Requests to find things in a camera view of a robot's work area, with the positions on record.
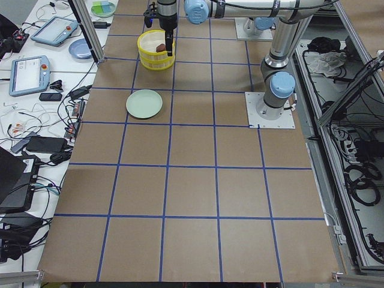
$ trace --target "white plate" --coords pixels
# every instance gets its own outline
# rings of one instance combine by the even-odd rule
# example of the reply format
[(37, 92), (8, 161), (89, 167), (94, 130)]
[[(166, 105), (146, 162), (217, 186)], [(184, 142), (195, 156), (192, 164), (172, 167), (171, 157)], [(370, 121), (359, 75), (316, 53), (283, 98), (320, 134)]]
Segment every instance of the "white plate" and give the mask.
[(148, 89), (138, 90), (127, 99), (127, 110), (136, 118), (150, 118), (156, 115), (163, 105), (161, 96)]

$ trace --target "white mounting plate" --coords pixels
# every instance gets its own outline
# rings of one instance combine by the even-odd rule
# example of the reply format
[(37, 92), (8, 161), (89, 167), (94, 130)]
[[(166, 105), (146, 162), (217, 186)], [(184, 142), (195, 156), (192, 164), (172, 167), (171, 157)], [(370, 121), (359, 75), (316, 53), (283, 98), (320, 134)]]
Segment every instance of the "white mounting plate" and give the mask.
[(243, 26), (245, 21), (247, 21), (248, 18), (235, 18), (236, 23), (236, 34), (238, 36), (238, 40), (244, 40), (244, 41), (262, 41), (262, 42), (271, 42), (272, 32), (270, 29), (261, 31), (258, 35), (248, 35), (245, 33)]
[(245, 100), (247, 102), (248, 123), (250, 128), (274, 128), (274, 129), (295, 129), (292, 111), (284, 110), (283, 114), (277, 120), (267, 120), (259, 116), (256, 112), (257, 102), (264, 97), (264, 92), (246, 92)]

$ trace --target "tablet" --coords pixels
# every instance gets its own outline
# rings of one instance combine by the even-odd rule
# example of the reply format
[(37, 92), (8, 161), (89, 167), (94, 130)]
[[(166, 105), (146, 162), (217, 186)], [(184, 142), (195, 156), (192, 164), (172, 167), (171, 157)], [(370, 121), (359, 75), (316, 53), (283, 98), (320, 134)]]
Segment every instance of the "tablet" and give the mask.
[(39, 43), (59, 46), (71, 36), (78, 25), (76, 20), (55, 16), (45, 23), (31, 39)]
[(45, 91), (48, 88), (50, 63), (47, 56), (12, 61), (10, 96), (21, 96)]

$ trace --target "blue plate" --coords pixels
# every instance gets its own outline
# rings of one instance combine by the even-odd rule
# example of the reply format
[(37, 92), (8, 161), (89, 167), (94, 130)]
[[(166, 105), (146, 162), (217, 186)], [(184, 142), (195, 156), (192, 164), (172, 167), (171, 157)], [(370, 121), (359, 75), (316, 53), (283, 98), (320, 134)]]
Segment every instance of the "blue plate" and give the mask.
[(91, 51), (84, 38), (73, 42), (68, 48), (68, 51), (77, 59), (88, 59), (92, 57)]

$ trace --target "laptop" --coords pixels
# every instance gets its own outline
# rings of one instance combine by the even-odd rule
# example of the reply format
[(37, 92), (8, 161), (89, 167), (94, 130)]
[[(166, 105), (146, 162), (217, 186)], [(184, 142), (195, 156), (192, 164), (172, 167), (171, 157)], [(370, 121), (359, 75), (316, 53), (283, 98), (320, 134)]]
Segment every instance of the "laptop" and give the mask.
[(0, 148), (0, 213), (17, 213), (31, 207), (40, 161), (35, 155), (14, 156)]

